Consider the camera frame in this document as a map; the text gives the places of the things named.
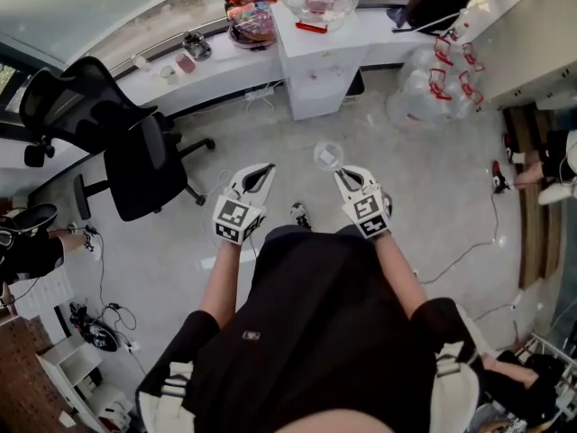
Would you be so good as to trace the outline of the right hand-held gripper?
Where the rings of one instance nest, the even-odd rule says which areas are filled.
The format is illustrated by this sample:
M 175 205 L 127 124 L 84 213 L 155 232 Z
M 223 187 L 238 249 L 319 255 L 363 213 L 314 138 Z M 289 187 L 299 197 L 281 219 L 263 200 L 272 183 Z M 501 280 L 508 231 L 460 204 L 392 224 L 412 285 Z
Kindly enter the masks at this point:
M 389 232 L 391 199 L 369 170 L 345 165 L 334 172 L 334 180 L 343 200 L 351 200 L 343 204 L 344 213 L 365 239 L 377 239 Z M 356 190 L 368 194 L 353 200 Z

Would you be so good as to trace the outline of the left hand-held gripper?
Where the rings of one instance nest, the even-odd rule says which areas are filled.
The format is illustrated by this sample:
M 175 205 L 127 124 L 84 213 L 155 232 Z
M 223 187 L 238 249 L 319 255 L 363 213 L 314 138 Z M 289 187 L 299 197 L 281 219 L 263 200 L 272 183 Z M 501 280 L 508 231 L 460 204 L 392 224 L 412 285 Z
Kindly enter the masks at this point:
M 237 171 L 218 197 L 212 217 L 214 234 L 242 245 L 266 217 L 265 202 L 275 177 L 274 163 L 256 163 Z

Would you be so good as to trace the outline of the clear plastic cup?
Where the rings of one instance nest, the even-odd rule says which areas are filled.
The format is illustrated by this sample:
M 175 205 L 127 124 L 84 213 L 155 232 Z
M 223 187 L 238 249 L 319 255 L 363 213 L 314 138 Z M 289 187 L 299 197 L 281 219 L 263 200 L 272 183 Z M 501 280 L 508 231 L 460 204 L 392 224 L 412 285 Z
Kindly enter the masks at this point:
M 316 166 L 321 170 L 339 171 L 343 167 L 344 152 L 340 143 L 320 141 L 313 155 Z

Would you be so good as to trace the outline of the white water dispenser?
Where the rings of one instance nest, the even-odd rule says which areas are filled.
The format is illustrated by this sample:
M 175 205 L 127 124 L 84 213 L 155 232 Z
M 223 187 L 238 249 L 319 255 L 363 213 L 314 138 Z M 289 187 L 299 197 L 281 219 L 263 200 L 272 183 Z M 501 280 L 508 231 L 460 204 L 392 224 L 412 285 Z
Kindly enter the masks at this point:
M 348 14 L 331 32 L 317 33 L 299 29 L 281 2 L 271 11 L 293 118 L 338 111 L 369 48 L 357 15 Z

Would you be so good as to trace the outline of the person's left forearm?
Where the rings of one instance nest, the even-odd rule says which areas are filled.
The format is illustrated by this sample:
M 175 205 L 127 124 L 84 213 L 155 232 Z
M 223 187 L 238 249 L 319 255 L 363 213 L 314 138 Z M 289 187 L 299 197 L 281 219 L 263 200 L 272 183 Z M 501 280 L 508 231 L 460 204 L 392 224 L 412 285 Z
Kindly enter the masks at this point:
M 200 302 L 199 309 L 214 318 L 220 328 L 235 314 L 241 252 L 240 245 L 222 242 Z

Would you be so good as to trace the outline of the person's right forearm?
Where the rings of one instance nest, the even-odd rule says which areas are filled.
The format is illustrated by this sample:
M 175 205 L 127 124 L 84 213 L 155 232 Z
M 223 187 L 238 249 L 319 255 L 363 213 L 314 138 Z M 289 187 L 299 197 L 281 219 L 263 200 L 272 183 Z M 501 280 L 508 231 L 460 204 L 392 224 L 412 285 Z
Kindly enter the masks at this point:
M 382 273 L 395 293 L 408 318 L 427 301 L 424 286 L 419 282 L 392 234 L 380 236 L 374 247 Z

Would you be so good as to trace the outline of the pile of empty water jugs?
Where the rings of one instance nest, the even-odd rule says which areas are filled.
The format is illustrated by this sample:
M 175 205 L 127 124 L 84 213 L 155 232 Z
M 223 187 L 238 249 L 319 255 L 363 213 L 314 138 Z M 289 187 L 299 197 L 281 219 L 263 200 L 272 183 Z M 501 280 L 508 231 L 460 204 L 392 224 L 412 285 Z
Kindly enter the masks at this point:
M 438 37 L 408 55 L 398 90 L 385 103 L 389 119 L 410 128 L 460 121 L 480 109 L 479 79 L 485 66 L 470 42 Z

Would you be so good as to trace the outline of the person's left shoe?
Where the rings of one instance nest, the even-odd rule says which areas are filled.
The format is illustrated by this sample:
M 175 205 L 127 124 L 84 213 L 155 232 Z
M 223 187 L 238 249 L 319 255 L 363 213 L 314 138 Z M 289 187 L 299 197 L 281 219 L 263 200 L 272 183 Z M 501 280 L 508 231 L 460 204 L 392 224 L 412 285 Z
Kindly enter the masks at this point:
M 295 225 L 305 228 L 308 231 L 312 231 L 309 214 L 303 203 L 295 202 L 290 208 L 289 213 Z

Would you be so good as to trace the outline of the black office chair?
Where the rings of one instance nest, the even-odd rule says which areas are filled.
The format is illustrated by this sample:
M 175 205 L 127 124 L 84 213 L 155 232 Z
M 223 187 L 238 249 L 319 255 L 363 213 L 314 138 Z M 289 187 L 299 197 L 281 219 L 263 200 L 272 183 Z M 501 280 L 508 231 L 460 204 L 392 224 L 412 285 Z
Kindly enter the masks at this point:
M 31 168 L 54 155 L 54 139 L 103 156 L 105 180 L 87 185 L 77 175 L 73 181 L 84 220 L 91 217 L 89 198 L 105 190 L 124 222 L 160 212 L 183 191 L 199 206 L 206 202 L 189 185 L 183 160 L 202 147 L 212 151 L 215 141 L 204 138 L 180 149 L 173 121 L 155 106 L 136 105 L 95 57 L 75 61 L 60 75 L 40 69 L 23 93 L 19 116 L 32 134 L 24 151 Z

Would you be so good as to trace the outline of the dark drinking bottle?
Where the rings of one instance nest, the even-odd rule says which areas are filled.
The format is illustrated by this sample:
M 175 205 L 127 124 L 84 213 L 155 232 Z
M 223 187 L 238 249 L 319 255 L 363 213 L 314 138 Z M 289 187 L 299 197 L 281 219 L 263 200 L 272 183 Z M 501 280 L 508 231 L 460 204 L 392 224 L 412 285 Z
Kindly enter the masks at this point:
M 210 45 L 200 32 L 185 32 L 183 34 L 182 47 L 197 61 L 207 60 L 212 54 Z

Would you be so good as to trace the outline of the pink transparent bag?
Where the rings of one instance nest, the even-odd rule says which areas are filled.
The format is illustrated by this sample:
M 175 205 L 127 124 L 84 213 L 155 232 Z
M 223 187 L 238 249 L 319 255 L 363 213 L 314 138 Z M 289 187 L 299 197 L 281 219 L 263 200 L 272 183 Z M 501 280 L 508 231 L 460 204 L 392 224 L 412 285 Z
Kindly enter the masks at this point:
M 227 10 L 228 35 L 233 44 L 249 51 L 264 51 L 277 41 L 270 2 L 254 0 Z

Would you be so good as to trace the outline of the black backpack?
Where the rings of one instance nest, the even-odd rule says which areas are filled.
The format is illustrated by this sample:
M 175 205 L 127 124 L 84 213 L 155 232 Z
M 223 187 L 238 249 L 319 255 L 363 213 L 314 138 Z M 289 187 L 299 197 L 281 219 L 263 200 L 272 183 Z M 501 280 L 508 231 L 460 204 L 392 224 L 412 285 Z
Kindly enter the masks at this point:
M 396 23 L 393 32 L 417 31 L 427 35 L 446 32 L 470 0 L 409 0 L 403 8 L 389 8 L 388 17 Z

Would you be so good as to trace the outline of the black round bag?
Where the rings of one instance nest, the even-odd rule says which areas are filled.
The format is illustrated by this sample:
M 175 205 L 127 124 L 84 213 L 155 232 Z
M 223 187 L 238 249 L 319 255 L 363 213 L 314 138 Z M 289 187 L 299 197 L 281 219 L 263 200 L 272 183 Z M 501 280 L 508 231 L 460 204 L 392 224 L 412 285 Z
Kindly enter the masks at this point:
M 95 348 L 108 353 L 116 352 L 119 343 L 112 329 L 87 314 L 87 307 L 75 302 L 69 304 L 69 321 L 82 338 Z

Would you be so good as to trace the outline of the white cabinet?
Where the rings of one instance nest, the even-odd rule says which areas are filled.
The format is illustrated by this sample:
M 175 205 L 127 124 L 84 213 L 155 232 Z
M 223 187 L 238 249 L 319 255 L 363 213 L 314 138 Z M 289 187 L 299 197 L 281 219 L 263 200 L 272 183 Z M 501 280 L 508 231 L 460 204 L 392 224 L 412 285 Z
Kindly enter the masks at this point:
M 483 110 L 577 106 L 577 0 L 472 0 L 465 16 Z

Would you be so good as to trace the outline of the white drawer unit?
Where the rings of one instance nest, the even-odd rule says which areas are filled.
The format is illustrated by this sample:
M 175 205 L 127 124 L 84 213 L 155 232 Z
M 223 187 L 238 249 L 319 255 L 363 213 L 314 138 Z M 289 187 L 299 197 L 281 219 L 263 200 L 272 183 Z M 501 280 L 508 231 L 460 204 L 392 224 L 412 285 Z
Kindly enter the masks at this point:
M 38 279 L 16 281 L 9 290 L 17 315 L 25 319 L 36 318 L 74 297 L 64 267 Z

